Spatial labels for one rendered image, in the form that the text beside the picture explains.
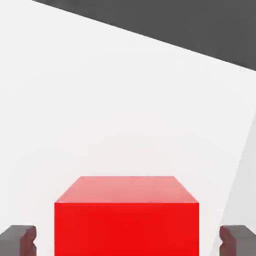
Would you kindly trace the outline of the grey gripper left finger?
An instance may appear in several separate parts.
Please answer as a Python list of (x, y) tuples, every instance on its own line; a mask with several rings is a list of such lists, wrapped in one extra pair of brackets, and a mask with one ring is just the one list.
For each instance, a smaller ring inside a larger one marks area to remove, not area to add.
[(34, 225), (11, 225), (0, 234), (0, 256), (37, 256)]

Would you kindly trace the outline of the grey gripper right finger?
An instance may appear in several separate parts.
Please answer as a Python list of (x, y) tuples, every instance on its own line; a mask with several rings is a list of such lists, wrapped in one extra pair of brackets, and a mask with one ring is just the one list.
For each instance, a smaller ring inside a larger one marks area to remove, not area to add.
[(256, 234), (245, 225), (222, 225), (219, 256), (256, 256)]

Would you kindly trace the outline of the small red cube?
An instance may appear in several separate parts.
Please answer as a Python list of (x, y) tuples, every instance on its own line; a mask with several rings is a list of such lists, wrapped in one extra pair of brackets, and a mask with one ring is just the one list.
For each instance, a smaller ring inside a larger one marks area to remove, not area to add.
[(54, 256), (200, 256), (199, 202), (173, 176), (81, 176), (54, 204)]

